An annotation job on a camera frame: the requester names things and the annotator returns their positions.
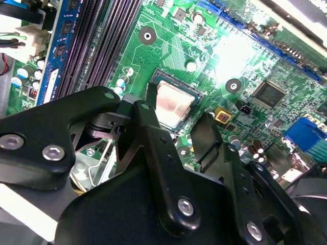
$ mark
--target blue expansion slot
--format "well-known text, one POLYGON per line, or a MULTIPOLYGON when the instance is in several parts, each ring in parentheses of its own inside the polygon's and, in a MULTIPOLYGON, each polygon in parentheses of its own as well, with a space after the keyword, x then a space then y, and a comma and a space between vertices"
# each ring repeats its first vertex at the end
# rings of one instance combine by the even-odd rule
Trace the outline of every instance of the blue expansion slot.
POLYGON ((308 77, 314 79, 318 83, 321 82, 322 78, 319 75, 317 75, 316 73, 314 73, 311 69, 306 68, 306 67, 299 67, 299 66, 297 66, 297 64, 298 64, 297 60, 295 60, 292 57, 290 57, 289 55, 283 53, 283 51, 281 49, 279 49, 278 47, 275 47, 270 42, 268 42, 267 40, 263 39, 262 37, 260 37, 256 33, 249 34, 248 32, 245 32, 246 27, 245 27, 245 25, 243 23, 241 23, 238 20, 235 20, 233 17, 231 17, 227 13, 223 12, 222 9, 219 9, 217 6, 213 5, 208 0, 200 0, 200 2, 197 2, 197 6, 202 7, 204 9, 207 9, 207 10, 215 13, 218 17, 221 17, 225 21, 228 21, 231 25, 233 25, 234 27, 236 27, 240 31, 243 31, 245 34, 247 34, 250 37, 252 37, 254 40, 256 40, 258 43, 260 43, 262 46, 264 46, 267 49, 271 50, 276 55, 278 55, 279 57, 281 57, 285 61, 287 61, 289 64, 291 64, 291 65, 295 66, 296 68, 298 68, 299 70, 301 70, 308 77))
POLYGON ((54 97, 82 2, 83 0, 62 0, 61 7, 58 8, 60 12, 57 13, 50 40, 51 46, 45 61, 37 106, 51 101, 54 97))

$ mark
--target green circuit board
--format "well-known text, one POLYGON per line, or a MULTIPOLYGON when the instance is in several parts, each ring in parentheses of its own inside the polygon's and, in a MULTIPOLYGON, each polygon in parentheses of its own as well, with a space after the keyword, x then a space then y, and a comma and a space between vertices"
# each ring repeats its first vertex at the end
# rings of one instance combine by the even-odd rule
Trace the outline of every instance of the green circuit board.
MULTIPOLYGON (((276 23, 251 1, 220 2, 228 7, 229 15, 235 19, 254 21, 257 26, 276 23)), ((214 111, 220 106, 230 112, 231 120, 228 125, 219 125, 220 131, 225 141, 229 141, 231 136, 239 139, 240 148, 250 145, 254 139, 259 139, 265 147, 272 143, 283 145, 283 133, 303 116, 310 115, 319 123, 326 120, 317 111, 327 98, 323 85, 228 21, 196 3, 197 1, 186 0, 144 0, 121 52, 115 73, 107 83, 107 87, 115 90, 117 81, 127 77, 128 82, 120 96, 131 93, 144 98, 149 81, 155 71, 160 69, 201 93, 200 102, 191 110, 182 129, 175 132, 178 135, 177 149, 183 147, 190 150, 189 154, 181 156, 184 164, 197 170, 192 145, 188 143, 188 139, 190 129, 207 109, 214 111), (202 16, 201 23, 193 20, 195 13, 202 16), (155 32, 153 43, 144 44, 144 40, 140 39, 143 28, 150 28, 155 32), (189 62, 196 64, 195 71, 190 72, 186 68, 189 62), (241 88, 235 94, 229 93, 225 88, 230 79, 241 82, 241 88), (264 82, 273 84, 285 93, 273 108, 262 106, 253 99, 258 87, 264 82), (252 112, 245 114, 239 111, 235 106, 237 101, 247 103, 252 112)), ((327 63, 324 56, 286 29, 276 32, 273 39, 294 47, 313 66, 322 67, 327 63)), ((15 69, 22 65, 17 63, 15 69)), ((8 114, 29 108, 33 104, 20 89, 13 87, 8 114)))

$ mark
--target silver screw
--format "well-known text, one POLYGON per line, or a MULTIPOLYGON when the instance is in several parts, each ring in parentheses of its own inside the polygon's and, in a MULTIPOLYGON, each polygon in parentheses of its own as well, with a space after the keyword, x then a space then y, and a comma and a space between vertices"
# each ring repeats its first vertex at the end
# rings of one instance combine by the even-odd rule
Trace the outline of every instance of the silver screw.
POLYGON ((256 167, 257 167, 257 169, 259 169, 261 172, 263 172, 264 168, 263 168, 260 164, 257 164, 256 167))
POLYGON ((192 203, 185 198, 180 198, 178 200, 178 208, 185 216, 192 216, 194 214, 192 203))
POLYGON ((228 148, 232 151, 232 152, 235 152, 236 149, 234 146, 232 146, 231 144, 228 145, 228 148))
POLYGON ((141 106, 142 106, 144 109, 147 109, 147 110, 150 109, 150 107, 149 107, 147 104, 142 103, 141 106))
POLYGON ((105 93, 104 94, 107 98, 109 98, 109 99, 113 99, 114 98, 114 96, 111 94, 111 93, 105 93))
POLYGON ((48 161, 60 161, 65 156, 63 148, 57 145, 48 145, 42 150, 43 157, 48 161))
POLYGON ((89 148, 89 149, 86 150, 86 154, 87 154, 89 157, 94 156, 95 153, 96 153, 95 150, 93 150, 93 149, 91 149, 91 148, 89 148))
POLYGON ((16 150, 24 145, 24 139, 16 134, 6 134, 0 138, 0 147, 6 150, 16 150))
POLYGON ((257 241, 262 240, 261 231, 253 222, 248 222, 246 224, 246 228, 249 231, 249 233, 251 234, 251 236, 253 236, 255 238, 255 240, 257 240, 257 241))

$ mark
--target red wire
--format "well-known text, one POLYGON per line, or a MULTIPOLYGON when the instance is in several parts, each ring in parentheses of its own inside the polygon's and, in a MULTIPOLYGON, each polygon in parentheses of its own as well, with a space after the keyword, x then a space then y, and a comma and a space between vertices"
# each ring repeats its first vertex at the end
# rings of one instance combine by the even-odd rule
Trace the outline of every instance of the red wire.
POLYGON ((8 72, 8 69, 9 69, 9 65, 8 65, 8 63, 7 63, 7 57, 5 56, 5 54, 2 54, 2 60, 3 60, 4 63, 5 63, 5 69, 4 69, 4 71, 1 73, 0 76, 6 74, 6 73, 8 72))

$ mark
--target power connector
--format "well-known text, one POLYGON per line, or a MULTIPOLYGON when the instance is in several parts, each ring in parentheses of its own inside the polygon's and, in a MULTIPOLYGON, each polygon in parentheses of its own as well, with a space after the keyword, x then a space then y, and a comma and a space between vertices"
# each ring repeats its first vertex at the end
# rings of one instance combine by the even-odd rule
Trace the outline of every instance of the power connector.
POLYGON ((18 48, 0 48, 1 53, 6 53, 8 56, 22 62, 27 63, 35 56, 39 56, 40 52, 46 49, 46 41, 49 33, 47 30, 40 30, 33 25, 18 27, 14 29, 14 32, 19 36, 25 36, 26 39, 20 39, 25 46, 19 46, 18 48))

